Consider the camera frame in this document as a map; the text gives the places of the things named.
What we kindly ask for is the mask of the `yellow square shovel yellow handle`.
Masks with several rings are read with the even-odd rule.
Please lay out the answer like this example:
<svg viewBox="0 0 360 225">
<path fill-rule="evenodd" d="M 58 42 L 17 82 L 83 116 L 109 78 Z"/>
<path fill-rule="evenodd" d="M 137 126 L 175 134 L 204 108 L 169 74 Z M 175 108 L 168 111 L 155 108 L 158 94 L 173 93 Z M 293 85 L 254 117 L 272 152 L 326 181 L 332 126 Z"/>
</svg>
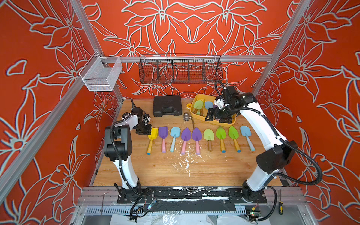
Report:
<svg viewBox="0 0 360 225">
<path fill-rule="evenodd" d="M 152 153 L 152 146 L 153 146 L 153 141 L 157 138 L 158 136 L 158 128 L 152 127 L 151 128 L 151 133 L 148 135 L 148 138 L 150 140 L 148 148 L 147 148 L 147 155 L 151 155 Z"/>
</svg>

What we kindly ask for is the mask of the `purple square shovel pink handle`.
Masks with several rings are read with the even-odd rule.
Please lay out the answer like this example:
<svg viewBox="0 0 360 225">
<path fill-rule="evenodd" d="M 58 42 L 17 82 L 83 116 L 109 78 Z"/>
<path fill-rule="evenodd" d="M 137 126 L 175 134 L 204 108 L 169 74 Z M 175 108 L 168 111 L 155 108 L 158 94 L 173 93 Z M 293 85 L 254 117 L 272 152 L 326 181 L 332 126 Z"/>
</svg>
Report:
<svg viewBox="0 0 360 225">
<path fill-rule="evenodd" d="M 166 138 L 168 136 L 168 127 L 159 127 L 158 136 L 162 139 L 162 153 L 166 153 Z"/>
</svg>

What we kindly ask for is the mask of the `green shovel yellow handle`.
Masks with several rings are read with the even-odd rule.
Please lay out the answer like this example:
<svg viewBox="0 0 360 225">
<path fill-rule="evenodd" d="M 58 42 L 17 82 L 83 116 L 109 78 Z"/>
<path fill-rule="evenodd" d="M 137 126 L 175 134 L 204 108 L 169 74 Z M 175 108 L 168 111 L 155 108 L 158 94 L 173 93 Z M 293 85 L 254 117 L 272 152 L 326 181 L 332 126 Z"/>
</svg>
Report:
<svg viewBox="0 0 360 225">
<path fill-rule="evenodd" d="M 228 130 L 228 134 L 229 134 L 229 137 L 233 140 L 234 142 L 234 146 L 235 146 L 235 149 L 237 152 L 241 152 L 241 148 L 238 144 L 238 141 L 237 139 L 239 138 L 239 133 L 237 131 L 237 129 L 234 127 L 234 126 L 231 126 Z"/>
<path fill-rule="evenodd" d="M 226 135 L 225 129 L 223 127 L 219 126 L 216 131 L 216 136 L 220 140 L 221 152 L 226 153 L 224 139 L 226 138 L 227 135 Z"/>
</svg>

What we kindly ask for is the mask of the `light green shovel wooden handle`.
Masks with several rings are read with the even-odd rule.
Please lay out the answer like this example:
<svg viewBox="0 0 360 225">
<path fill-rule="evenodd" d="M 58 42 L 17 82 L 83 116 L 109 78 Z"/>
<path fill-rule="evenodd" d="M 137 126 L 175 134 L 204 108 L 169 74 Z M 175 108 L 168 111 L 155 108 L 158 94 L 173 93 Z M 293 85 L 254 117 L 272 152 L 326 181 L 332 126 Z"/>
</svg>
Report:
<svg viewBox="0 0 360 225">
<path fill-rule="evenodd" d="M 208 151 L 212 152 L 212 141 L 214 141 L 214 133 L 211 129 L 206 129 L 204 131 L 204 139 L 207 141 L 208 143 Z"/>
</svg>

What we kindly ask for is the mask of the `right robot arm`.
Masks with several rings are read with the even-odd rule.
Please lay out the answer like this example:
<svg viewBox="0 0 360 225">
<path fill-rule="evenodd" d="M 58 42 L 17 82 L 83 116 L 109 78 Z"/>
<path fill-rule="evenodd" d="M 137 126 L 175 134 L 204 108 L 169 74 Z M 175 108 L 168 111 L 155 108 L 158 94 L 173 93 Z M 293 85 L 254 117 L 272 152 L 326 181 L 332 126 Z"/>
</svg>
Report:
<svg viewBox="0 0 360 225">
<path fill-rule="evenodd" d="M 225 86 L 221 81 L 215 82 L 218 94 L 214 104 L 215 117 L 220 122 L 229 121 L 233 116 L 243 116 L 259 136 L 265 151 L 256 157 L 256 169 L 243 183 L 241 196 L 251 203 L 258 199 L 263 190 L 276 176 L 284 177 L 298 184 L 313 186 L 323 179 L 319 164 L 311 156 L 298 149 L 295 141 L 287 140 L 272 124 L 263 112 L 255 96 L 250 93 L 240 94 L 234 86 Z M 313 181 L 300 181 L 280 170 L 288 165 L 295 153 L 305 157 L 315 168 L 316 178 Z"/>
</svg>

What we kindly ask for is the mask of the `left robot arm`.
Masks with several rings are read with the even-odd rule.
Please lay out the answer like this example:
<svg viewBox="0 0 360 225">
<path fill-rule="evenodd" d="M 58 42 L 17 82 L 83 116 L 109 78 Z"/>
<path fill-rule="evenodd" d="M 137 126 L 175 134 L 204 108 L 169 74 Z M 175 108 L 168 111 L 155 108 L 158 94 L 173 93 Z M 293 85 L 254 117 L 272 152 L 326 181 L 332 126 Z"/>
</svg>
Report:
<svg viewBox="0 0 360 225">
<path fill-rule="evenodd" d="M 133 105 L 131 112 L 124 113 L 120 121 L 105 129 L 104 155 L 117 167 L 122 188 L 141 197 L 150 196 L 153 191 L 142 191 L 139 178 L 133 169 L 130 157 L 133 151 L 131 130 L 134 129 L 138 135 L 149 135 L 152 129 L 149 122 L 150 116 Z"/>
</svg>

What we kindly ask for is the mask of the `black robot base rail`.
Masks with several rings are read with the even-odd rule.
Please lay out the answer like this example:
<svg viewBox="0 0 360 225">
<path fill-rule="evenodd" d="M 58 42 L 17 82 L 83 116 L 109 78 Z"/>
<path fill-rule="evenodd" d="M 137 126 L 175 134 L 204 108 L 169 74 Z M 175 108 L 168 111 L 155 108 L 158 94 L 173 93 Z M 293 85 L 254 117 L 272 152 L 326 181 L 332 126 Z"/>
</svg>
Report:
<svg viewBox="0 0 360 225">
<path fill-rule="evenodd" d="M 231 203 L 267 203 L 265 193 L 255 200 L 245 201 L 240 187 L 144 187 L 143 192 L 151 191 L 141 201 L 149 203 L 156 200 L 226 200 Z"/>
</svg>

